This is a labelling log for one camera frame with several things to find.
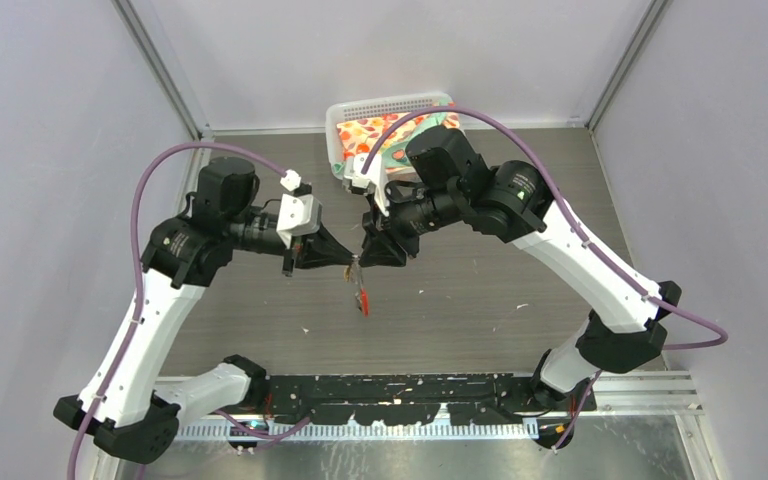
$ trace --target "metal frame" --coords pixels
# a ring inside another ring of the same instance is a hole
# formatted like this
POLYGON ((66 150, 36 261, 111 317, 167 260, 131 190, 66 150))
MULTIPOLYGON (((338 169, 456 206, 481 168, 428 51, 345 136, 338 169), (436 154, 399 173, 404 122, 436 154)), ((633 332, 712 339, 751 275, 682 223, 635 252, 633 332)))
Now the metal frame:
MULTIPOLYGON (((312 127, 222 130, 214 132, 198 102, 195 91, 187 80, 186 73, 178 62, 175 52, 163 32, 160 19, 150 0, 111 0, 111 3, 122 17, 123 23, 134 38, 137 47, 146 59, 146 63, 157 78, 161 89, 169 98, 175 112, 192 138, 198 139, 225 135, 321 133, 324 131, 324 127, 312 127)), ((594 131, 670 3, 672 3, 672 0, 651 0, 622 58, 614 69, 605 89, 599 96, 596 107, 587 120, 582 120, 575 116, 564 122, 520 122, 509 126, 511 128, 585 127, 591 132, 594 131)), ((466 121, 464 122, 464 128, 486 129, 490 127, 480 122, 466 121)))
POLYGON ((602 95, 599 97, 599 101, 596 103, 596 108, 593 109, 593 113, 590 115, 590 119, 585 123, 585 127, 591 132, 596 130, 599 126, 599 122, 605 115, 605 112, 610 107, 611 102, 614 100, 614 96, 619 91, 625 80, 631 67, 637 61, 640 52, 646 43, 651 38, 652 33, 658 26, 661 18, 664 15, 667 7, 672 3, 672 0, 652 0, 649 4, 649 8, 646 9, 646 13, 643 15, 640 24, 637 26, 637 30, 631 37, 631 42, 625 49, 620 62, 617 64, 617 68, 614 69, 614 73, 611 75, 608 84, 605 86, 605 90, 602 91, 602 95))
MULTIPOLYGON (((176 384, 190 377, 159 377, 156 385, 176 384)), ((625 375, 611 373, 603 374, 594 384, 593 392, 598 409, 584 412, 584 416, 647 416, 672 415, 679 428, 688 461, 697 480, 716 480, 722 472, 717 468, 711 455, 710 435, 706 434, 707 418, 696 395, 696 387, 690 374, 685 371, 634 371, 625 375)), ((549 414, 546 417, 565 416, 565 413, 549 414)), ((234 415, 241 421, 262 420, 259 415, 234 415)), ((220 420, 220 417, 209 415, 205 420, 220 420)), ((222 428, 205 428, 201 441, 223 440, 222 428)), ((311 441, 315 438, 300 438, 301 441, 311 441)), ((347 437, 346 440, 357 440, 357 437, 347 437)), ((94 479, 126 478, 132 472, 133 465, 120 462, 100 452, 97 459, 94 479)))
MULTIPOLYGON (((194 90, 177 61, 171 45, 163 33, 160 20, 148 0, 111 0, 127 26, 146 62, 155 75, 161 89, 169 98, 182 124, 194 139, 214 141, 215 137, 230 135, 263 135, 321 133, 323 128, 227 130, 212 131, 194 90)), ((592 133, 598 127, 628 72, 639 58, 651 38, 671 0, 651 0, 628 47, 617 64, 590 118, 586 122, 570 119, 555 124, 513 125, 516 128, 586 127, 592 133)), ((486 128, 483 124, 465 124, 469 129, 486 128)), ((208 149, 197 150, 192 161, 187 162, 181 188, 179 207, 184 206, 184 194, 195 190, 199 170, 207 165, 211 153, 208 149)), ((161 377, 160 383, 177 383, 189 377, 161 377)), ((724 471, 716 464, 716 451, 711 439, 710 427, 704 410, 700 407, 696 389, 689 373, 684 371, 631 372, 626 375, 603 374, 594 385, 598 410, 584 412, 585 416, 618 415, 673 415, 682 436, 688 460, 697 479, 724 478, 724 471)), ((562 413, 547 417, 562 416, 562 413)), ((256 417, 237 415, 240 420, 256 417)), ((134 465, 122 462, 99 451, 95 459, 92 478, 127 478, 135 470, 134 465)))
POLYGON ((163 34, 160 20, 146 0, 111 0, 161 90, 193 139, 210 135, 210 125, 193 89, 163 34))

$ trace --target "gray table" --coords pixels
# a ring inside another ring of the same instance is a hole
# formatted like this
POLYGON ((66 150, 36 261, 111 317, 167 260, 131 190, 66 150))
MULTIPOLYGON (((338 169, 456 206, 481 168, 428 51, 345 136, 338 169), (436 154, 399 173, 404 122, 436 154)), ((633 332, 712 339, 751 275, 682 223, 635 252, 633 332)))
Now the gray table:
MULTIPOLYGON (((586 130, 520 132, 579 216, 628 258, 605 179, 586 130)), ((507 139, 470 131, 490 165, 523 158, 507 139)), ((222 137, 311 181, 327 228, 359 252, 366 204, 333 178, 321 134, 222 137)), ((259 201, 280 194, 261 172, 259 201)), ((584 321, 589 306, 537 260, 464 225, 422 237, 419 258, 364 273, 371 315, 355 308, 343 269, 281 275, 281 260, 238 252, 184 323, 163 369, 196 375, 233 353, 272 373, 531 371, 548 348, 584 321)))

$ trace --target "white bracket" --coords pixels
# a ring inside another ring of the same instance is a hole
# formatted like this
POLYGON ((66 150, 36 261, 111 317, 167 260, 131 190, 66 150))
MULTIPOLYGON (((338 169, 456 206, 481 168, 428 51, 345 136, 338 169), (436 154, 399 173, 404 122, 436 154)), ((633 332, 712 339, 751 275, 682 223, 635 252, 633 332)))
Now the white bracket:
POLYGON ((372 195, 378 210, 385 217, 389 217, 390 200, 387 200, 387 195, 384 192, 388 178, 387 171, 381 161, 381 155, 375 155, 369 170, 366 173, 361 173, 366 157, 367 154, 365 153, 355 155, 354 160, 346 164, 346 169, 343 172, 343 186, 350 192, 360 190, 365 192, 365 195, 372 195))
POLYGON ((281 196, 281 210, 278 212, 278 236, 290 248, 293 237, 319 230, 321 214, 322 204, 313 195, 294 197, 285 193, 281 196))

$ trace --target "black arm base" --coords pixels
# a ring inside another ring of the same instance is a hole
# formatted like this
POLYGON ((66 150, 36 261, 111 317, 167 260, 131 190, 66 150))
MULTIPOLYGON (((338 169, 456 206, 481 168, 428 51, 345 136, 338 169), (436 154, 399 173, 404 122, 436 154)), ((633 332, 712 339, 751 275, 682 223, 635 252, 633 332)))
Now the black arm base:
MULTIPOLYGON (((112 421, 90 421, 87 433, 93 443, 107 454, 135 463, 154 462, 169 448, 178 434, 178 410, 174 403, 166 403, 152 396, 151 405, 144 419, 131 425, 116 428, 112 421)), ((86 412, 78 395, 63 397, 54 407, 54 417, 72 430, 77 430, 86 412)))

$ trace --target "white wall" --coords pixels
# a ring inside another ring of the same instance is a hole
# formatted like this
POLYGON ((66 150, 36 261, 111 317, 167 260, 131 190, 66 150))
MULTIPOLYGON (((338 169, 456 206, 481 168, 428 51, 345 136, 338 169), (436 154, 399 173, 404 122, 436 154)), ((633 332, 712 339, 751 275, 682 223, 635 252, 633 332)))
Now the white wall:
MULTIPOLYGON (((186 139, 111 2, 0 1, 0 478, 64 475, 74 432, 52 408, 89 380, 133 292, 138 174, 186 139)), ((174 210, 176 160, 146 192, 146 227, 174 210)))
POLYGON ((732 478, 768 478, 768 2, 673 2, 597 140, 638 266, 731 333, 670 360, 690 368, 732 478))
POLYGON ((335 103, 429 90, 517 126, 581 123, 649 0, 150 3, 222 130, 322 127, 335 103))

